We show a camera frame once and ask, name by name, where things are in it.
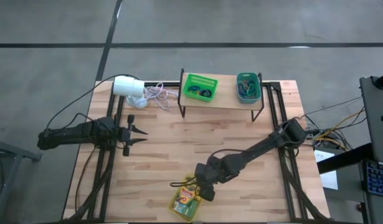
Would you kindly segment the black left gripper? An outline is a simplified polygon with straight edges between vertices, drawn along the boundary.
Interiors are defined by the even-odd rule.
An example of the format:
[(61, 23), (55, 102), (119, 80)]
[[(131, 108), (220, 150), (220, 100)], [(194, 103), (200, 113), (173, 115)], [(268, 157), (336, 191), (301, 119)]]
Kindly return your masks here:
[(142, 141), (147, 141), (147, 139), (143, 139), (143, 138), (131, 139), (131, 132), (148, 135), (148, 133), (138, 129), (135, 125), (133, 125), (134, 120), (135, 120), (135, 116), (133, 114), (129, 114), (127, 118), (128, 127), (120, 129), (120, 141), (124, 144), (123, 156), (129, 156), (130, 146), (132, 146), (133, 144), (136, 144)]

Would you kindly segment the yellow translucent plastic bin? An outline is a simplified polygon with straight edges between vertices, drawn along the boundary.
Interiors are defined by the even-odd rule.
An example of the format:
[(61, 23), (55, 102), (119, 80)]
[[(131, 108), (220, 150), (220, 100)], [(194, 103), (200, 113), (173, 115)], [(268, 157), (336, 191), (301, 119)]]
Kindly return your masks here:
[[(169, 210), (170, 212), (172, 212), (173, 214), (175, 214), (175, 215), (177, 215), (178, 217), (182, 218), (185, 222), (188, 222), (188, 223), (192, 222), (193, 219), (196, 217), (196, 215), (197, 215), (197, 213), (198, 213), (198, 210), (199, 210), (199, 207), (202, 205), (202, 203), (203, 203), (203, 201), (204, 201), (204, 200), (198, 195), (198, 193), (199, 193), (199, 189), (198, 189), (197, 185), (196, 185), (194, 182), (195, 182), (195, 177), (194, 177), (191, 173), (186, 174), (186, 175), (184, 176), (183, 180), (179, 183), (180, 187), (177, 187), (177, 189), (176, 189), (174, 195), (172, 196), (172, 198), (171, 198), (171, 200), (169, 201), (168, 206), (167, 206), (167, 208), (168, 208), (168, 210)], [(195, 185), (195, 186), (196, 186), (196, 197), (195, 197), (194, 200), (196, 200), (196, 201), (199, 202), (199, 206), (198, 206), (198, 208), (197, 208), (197, 210), (196, 210), (196, 213), (195, 213), (195, 215), (194, 215), (193, 217), (186, 217), (186, 216), (181, 215), (181, 214), (179, 214), (179, 213), (177, 213), (177, 212), (175, 212), (175, 211), (173, 210), (173, 204), (174, 204), (174, 202), (175, 202), (175, 201), (178, 201), (178, 200), (177, 200), (177, 197), (178, 197), (180, 188), (183, 187), (183, 186), (188, 186), (188, 185)]]

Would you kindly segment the green plastic basket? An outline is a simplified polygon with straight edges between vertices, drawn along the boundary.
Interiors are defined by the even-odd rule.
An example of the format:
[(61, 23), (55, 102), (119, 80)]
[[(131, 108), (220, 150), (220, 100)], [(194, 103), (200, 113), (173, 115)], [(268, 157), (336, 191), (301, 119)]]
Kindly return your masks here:
[[(185, 96), (188, 98), (211, 102), (215, 97), (217, 84), (218, 84), (218, 81), (215, 79), (190, 73), (186, 78), (186, 82), (184, 86), (182, 87), (182, 93), (185, 94)], [(210, 90), (212, 92), (211, 97), (205, 98), (203, 96), (195, 94), (195, 91), (189, 91), (188, 88), (192, 85), (200, 86), (201, 90)]]

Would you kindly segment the teal plastic bin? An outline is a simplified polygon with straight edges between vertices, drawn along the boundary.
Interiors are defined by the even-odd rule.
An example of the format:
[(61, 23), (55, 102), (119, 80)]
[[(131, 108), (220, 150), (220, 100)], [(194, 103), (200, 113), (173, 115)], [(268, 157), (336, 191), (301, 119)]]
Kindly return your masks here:
[[(248, 97), (239, 94), (238, 82), (247, 80), (249, 84), (254, 83), (257, 87), (257, 92), (254, 97)], [(237, 98), (241, 104), (253, 104), (256, 103), (262, 97), (262, 89), (260, 84), (260, 74), (256, 73), (239, 73), (236, 77), (236, 92)]]

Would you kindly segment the wooden shelf riser black legs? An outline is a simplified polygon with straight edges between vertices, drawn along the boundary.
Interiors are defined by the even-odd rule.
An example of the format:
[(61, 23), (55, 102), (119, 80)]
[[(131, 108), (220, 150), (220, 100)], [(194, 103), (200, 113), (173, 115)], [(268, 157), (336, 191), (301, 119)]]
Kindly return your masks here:
[(229, 110), (247, 110), (251, 111), (251, 121), (254, 122), (260, 113), (263, 111), (265, 105), (263, 95), (253, 104), (241, 104), (236, 94), (236, 76), (235, 75), (220, 75), (210, 73), (195, 73), (192, 74), (200, 75), (207, 78), (212, 78), (218, 81), (217, 89), (215, 91), (215, 97), (211, 102), (201, 101), (193, 98), (188, 98), (184, 94), (186, 79), (189, 72), (185, 72), (181, 69), (180, 81), (179, 81), (179, 93), (177, 104), (181, 112), (182, 118), (185, 118), (187, 107), (197, 108), (218, 108), (218, 109), (229, 109)]

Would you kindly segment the grey metal stand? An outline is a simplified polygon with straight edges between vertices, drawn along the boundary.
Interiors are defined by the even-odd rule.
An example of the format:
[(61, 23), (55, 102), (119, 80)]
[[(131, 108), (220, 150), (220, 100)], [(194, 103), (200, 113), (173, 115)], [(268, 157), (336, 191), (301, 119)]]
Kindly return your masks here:
[(19, 166), (24, 158), (28, 158), (33, 162), (39, 162), (42, 154), (30, 152), (16, 146), (0, 141), (0, 156), (7, 156), (12, 158), (12, 166), (7, 175), (4, 175), (4, 166), (2, 166), (2, 188), (0, 191), (0, 221), (3, 211), (6, 207), (9, 193), (16, 179)]

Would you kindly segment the black backlit keyboard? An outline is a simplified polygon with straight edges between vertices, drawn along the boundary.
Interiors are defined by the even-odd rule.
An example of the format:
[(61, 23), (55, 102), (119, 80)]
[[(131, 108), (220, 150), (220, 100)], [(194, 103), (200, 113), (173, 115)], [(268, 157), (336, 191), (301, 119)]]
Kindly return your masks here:
[(383, 164), (367, 161), (365, 168), (367, 191), (370, 194), (383, 197)]

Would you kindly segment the black aluminium rig frame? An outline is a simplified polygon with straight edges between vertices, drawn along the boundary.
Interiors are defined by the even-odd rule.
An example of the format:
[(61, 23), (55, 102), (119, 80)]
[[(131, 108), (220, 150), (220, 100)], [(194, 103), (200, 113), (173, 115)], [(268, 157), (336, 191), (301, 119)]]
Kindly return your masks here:
[[(281, 90), (288, 118), (304, 111), (295, 80), (282, 80)], [(111, 83), (100, 85), (92, 96), (89, 116), (106, 115)], [(197, 163), (206, 163), (219, 149), (246, 149), (273, 131), (267, 96), (265, 108), (255, 122), (245, 110), (186, 108), (182, 118), (177, 98), (170, 96), (170, 109), (164, 110), (154, 100), (142, 110), (124, 105), (121, 126), (128, 114), (135, 115), (135, 125), (148, 135), (132, 134), (147, 141), (134, 144), (130, 156), (116, 150), (106, 207), (106, 222), (183, 222), (169, 211), (169, 201), (176, 192), (170, 182), (193, 173)], [(80, 145), (69, 195), (61, 217), (74, 214), (75, 191), (83, 166), (93, 150), (92, 144)], [(314, 153), (301, 146), (296, 157), (303, 190), (327, 217), (328, 206)], [(277, 150), (248, 163), (240, 175), (226, 184), (215, 185), (213, 202), (203, 201), (195, 222), (285, 222), (289, 213)]]

